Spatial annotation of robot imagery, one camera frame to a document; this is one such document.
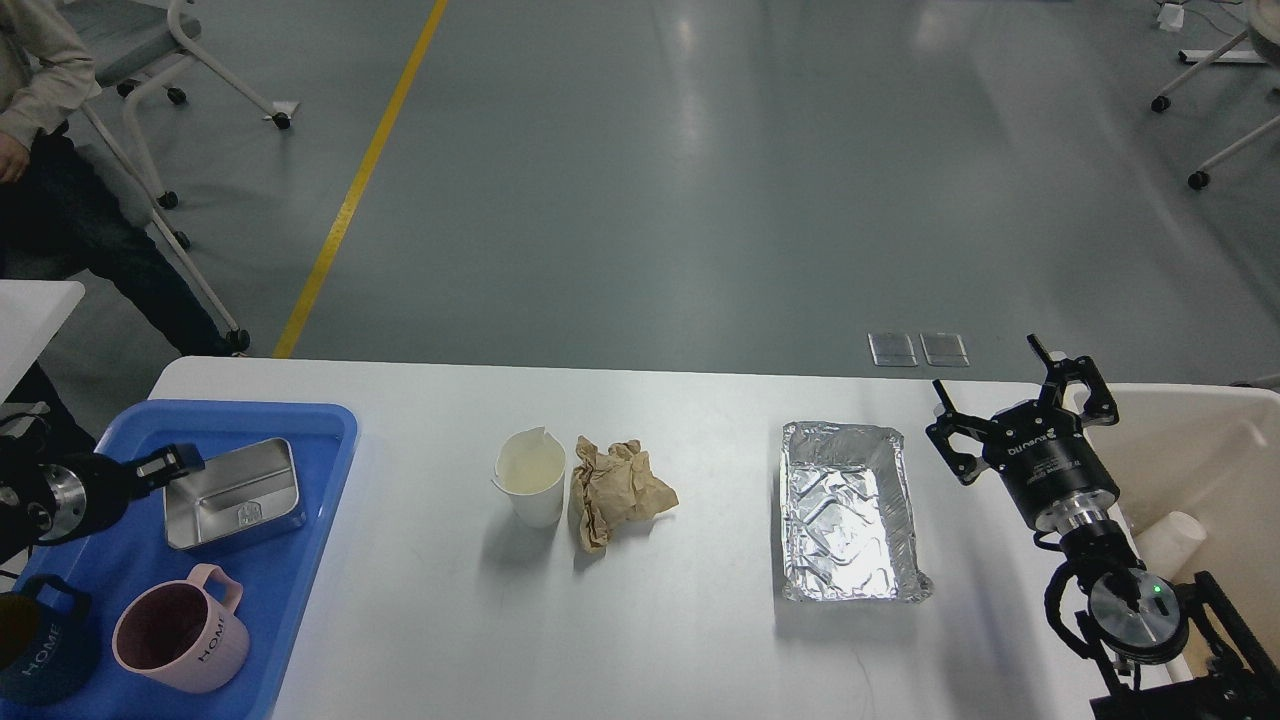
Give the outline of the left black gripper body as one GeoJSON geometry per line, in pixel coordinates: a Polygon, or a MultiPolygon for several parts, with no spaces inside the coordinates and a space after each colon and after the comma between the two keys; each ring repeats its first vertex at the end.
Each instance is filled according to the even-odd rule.
{"type": "Polygon", "coordinates": [[[69,543],[115,525],[141,487],[136,470],[101,454],[56,462],[3,461],[1,556],[69,543]]]}

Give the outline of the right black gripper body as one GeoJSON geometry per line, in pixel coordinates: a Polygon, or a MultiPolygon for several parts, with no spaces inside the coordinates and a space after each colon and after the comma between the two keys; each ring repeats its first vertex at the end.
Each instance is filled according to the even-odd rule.
{"type": "Polygon", "coordinates": [[[1052,507],[1073,496],[1093,496],[1103,510],[1120,497],[1075,413],[1028,400],[991,420],[996,429],[983,441],[983,459],[1029,529],[1055,530],[1052,507]]]}

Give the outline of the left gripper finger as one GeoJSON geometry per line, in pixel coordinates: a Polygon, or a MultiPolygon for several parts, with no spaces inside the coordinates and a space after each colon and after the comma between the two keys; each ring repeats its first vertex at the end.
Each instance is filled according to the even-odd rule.
{"type": "Polygon", "coordinates": [[[205,469],[205,457],[192,443],[165,445],[131,461],[131,493],[151,493],[178,478],[205,469]]]}

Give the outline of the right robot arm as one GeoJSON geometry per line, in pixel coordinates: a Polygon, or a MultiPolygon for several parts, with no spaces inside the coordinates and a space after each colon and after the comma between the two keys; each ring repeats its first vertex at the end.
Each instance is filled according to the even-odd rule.
{"type": "Polygon", "coordinates": [[[1103,678],[1093,715],[1275,719],[1277,665],[1213,575],[1171,583],[1110,516],[1121,491],[1085,430],[1116,425],[1119,411],[1094,360],[1027,340],[1044,366],[1034,398],[974,416],[933,380],[941,406],[925,434],[961,484],[996,471],[1034,544],[1061,553],[1044,616],[1103,678]]]}

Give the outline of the person left hand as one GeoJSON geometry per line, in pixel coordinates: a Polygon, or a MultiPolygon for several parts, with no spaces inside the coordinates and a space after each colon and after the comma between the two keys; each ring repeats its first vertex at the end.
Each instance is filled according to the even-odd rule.
{"type": "Polygon", "coordinates": [[[27,172],[31,152],[27,146],[6,132],[0,133],[0,183],[14,184],[27,172]]]}

